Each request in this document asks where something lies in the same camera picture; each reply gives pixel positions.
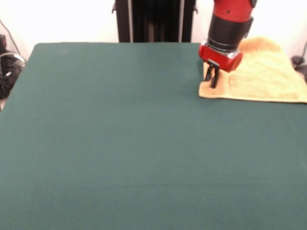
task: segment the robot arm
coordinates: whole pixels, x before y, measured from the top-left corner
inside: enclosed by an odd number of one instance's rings
[[[242,54],[237,48],[249,32],[253,22],[251,12],[256,2],[214,0],[208,40],[202,42],[199,48],[200,57],[210,65],[205,81],[211,79],[211,71],[215,69],[212,88],[216,86],[220,69],[230,72],[240,64]]]

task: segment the white wall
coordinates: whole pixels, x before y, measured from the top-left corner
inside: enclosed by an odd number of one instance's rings
[[[1,0],[0,18],[11,30],[28,58],[36,43],[87,41],[118,42],[115,0]],[[197,0],[192,41],[207,37],[213,0]],[[268,36],[285,49],[289,57],[301,54],[307,40],[307,1],[258,0],[249,36]],[[13,49],[9,39],[9,48]]]

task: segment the black band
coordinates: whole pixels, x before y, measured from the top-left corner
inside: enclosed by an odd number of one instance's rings
[[[252,21],[253,18],[251,17],[247,22],[235,23],[213,15],[208,45],[224,52],[237,50],[242,38],[249,32]]]

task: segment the green table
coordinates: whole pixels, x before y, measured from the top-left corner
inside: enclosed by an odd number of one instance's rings
[[[1,230],[306,230],[307,105],[198,97],[196,44],[40,44],[0,115]]]

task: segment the towel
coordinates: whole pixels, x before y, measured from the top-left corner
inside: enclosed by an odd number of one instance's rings
[[[215,89],[210,81],[200,84],[199,96],[237,100],[307,103],[307,85],[274,41],[265,37],[243,39],[243,59],[230,73],[220,71]],[[208,64],[204,63],[204,77]]]

